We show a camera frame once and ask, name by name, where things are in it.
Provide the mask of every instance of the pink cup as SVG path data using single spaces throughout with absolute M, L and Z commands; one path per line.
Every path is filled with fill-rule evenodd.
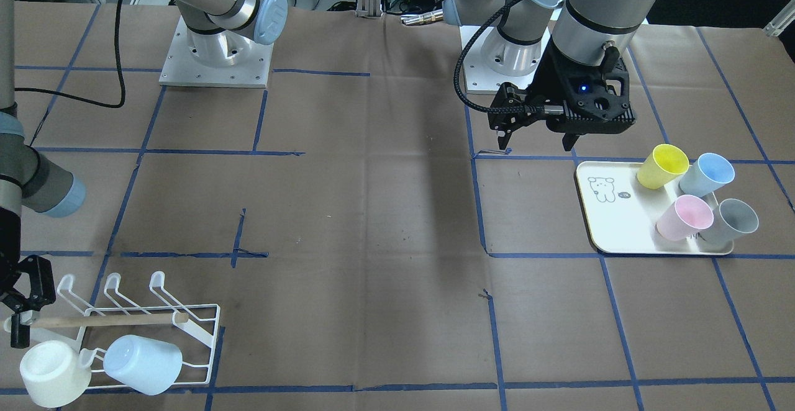
M 684 195 L 676 199 L 656 222 L 656 230 L 671 241 L 706 230 L 712 226 L 715 216 L 707 202 L 696 196 Z

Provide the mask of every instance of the cartoon bear print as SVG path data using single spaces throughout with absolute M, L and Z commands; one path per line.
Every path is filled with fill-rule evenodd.
M 616 186 L 613 182 L 616 181 L 612 178 L 601 178 L 589 176 L 588 182 L 591 183 L 591 190 L 599 202 L 614 202 L 616 201 Z

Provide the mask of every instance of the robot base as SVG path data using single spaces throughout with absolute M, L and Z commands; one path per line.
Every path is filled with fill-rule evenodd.
M 272 52 L 273 45 L 253 43 L 233 32 L 196 34 L 180 18 L 160 84 L 266 88 Z
M 466 46 L 469 39 L 477 31 L 478 26 L 460 26 L 461 32 L 461 47 Z M 486 37 L 491 34 L 494 27 L 489 27 L 483 34 L 478 37 L 472 49 L 466 53 L 465 60 L 463 60 L 463 69 L 466 75 L 466 93 L 469 94 L 496 94 L 500 85 L 503 82 L 510 82 L 520 88 L 526 88 L 535 77 L 535 68 L 528 75 L 524 76 L 508 76 L 497 73 L 483 57 L 483 44 L 486 42 Z M 549 41 L 549 31 L 545 30 L 540 42 L 540 49 L 546 48 Z

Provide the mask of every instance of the yellow cup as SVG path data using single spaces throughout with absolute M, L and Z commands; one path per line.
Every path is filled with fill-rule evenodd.
M 688 156 L 678 147 L 661 144 L 651 151 L 638 170 L 638 181 L 648 189 L 658 189 L 686 173 L 690 167 Z

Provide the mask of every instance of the wooden handle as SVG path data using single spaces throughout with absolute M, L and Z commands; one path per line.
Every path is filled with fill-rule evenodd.
M 151 315 L 92 315 L 91 317 L 38 318 L 31 327 L 56 329 L 63 327 L 105 327 L 105 326 L 146 326 L 150 324 L 170 324 L 173 313 Z M 187 323 L 187 313 L 177 312 L 175 323 Z

